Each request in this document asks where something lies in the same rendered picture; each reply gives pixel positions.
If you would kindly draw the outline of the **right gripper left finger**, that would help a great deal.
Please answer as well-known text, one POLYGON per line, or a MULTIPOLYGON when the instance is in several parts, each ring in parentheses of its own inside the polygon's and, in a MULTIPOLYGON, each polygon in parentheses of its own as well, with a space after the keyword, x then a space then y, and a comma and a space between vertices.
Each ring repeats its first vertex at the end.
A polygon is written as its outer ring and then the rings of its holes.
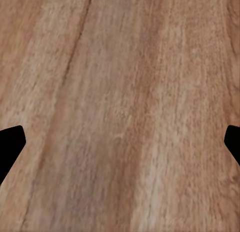
POLYGON ((21 125, 0 131, 0 185, 26 144, 21 125))

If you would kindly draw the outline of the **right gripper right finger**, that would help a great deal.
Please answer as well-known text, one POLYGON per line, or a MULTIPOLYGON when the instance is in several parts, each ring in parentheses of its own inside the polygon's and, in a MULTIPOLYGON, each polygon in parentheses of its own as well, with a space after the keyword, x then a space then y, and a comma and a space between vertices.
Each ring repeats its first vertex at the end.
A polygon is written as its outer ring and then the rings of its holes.
POLYGON ((226 130, 224 143, 240 165, 240 127, 229 125, 226 130))

